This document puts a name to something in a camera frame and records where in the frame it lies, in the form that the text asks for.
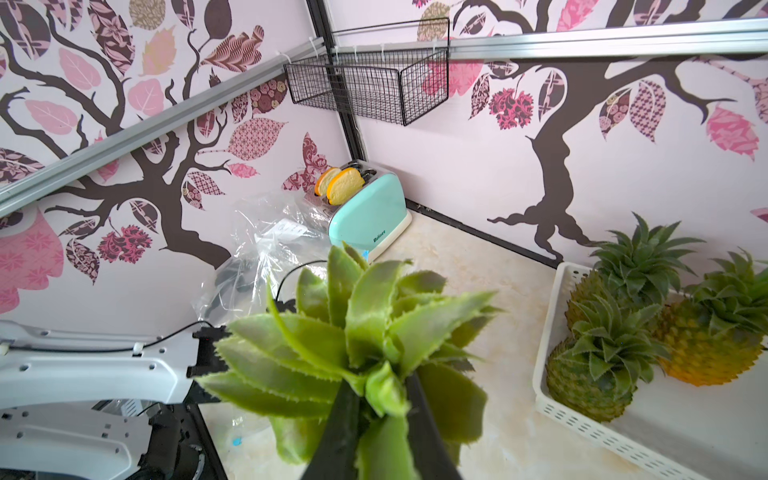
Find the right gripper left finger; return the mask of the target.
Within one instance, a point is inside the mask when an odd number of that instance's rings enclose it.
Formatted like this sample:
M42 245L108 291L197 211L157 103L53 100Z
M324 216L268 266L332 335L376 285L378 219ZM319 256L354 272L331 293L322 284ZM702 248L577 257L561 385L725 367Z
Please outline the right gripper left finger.
M302 480L354 480L361 398L348 383L339 388L328 421Z

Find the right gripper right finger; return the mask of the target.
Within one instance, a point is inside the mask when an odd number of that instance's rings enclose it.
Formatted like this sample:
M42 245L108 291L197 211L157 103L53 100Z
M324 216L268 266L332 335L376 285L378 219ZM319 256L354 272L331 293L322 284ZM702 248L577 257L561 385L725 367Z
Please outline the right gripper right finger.
M422 479L461 480L439 434L416 373L405 382L412 408L408 413L408 441L416 470Z

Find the pineapple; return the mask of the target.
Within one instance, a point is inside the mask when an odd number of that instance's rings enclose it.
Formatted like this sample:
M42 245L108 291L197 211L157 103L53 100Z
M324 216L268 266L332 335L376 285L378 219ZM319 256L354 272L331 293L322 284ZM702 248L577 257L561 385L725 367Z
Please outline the pineapple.
M632 233L614 230L612 241L596 244L591 253L597 259L594 268L571 292L565 313L570 335L586 314L577 308L599 298L612 298L620 311L630 313L651 305L663 306L671 289L681 289L680 274L690 273L683 257L692 253L695 237L677 237L677 222L651 227L639 214Z
M750 370L767 337L767 270L743 250L665 308L654 337L664 373L697 387L724 385Z
M293 311L269 298L266 312L230 322L214 344L224 369L198 385L267 418L281 459L305 471L348 383L361 398L357 479L422 479L408 441L405 382L416 373L458 470L483 433L487 394L467 375L468 347L497 314L492 294L448 295L434 271L372 264L346 245L326 268L325 280L301 270Z
M610 422L625 413L638 383L652 382L654 367L668 356L650 329L662 306L623 309L613 297L597 296L570 307L581 317L549 354L546 386L559 403Z

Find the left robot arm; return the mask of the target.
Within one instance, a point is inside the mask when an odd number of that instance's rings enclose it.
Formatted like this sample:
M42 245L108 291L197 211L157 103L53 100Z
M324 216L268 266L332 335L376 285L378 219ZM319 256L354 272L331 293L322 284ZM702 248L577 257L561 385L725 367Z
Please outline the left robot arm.
M224 369L226 332L160 337L1 324L5 479L222 479L197 378Z

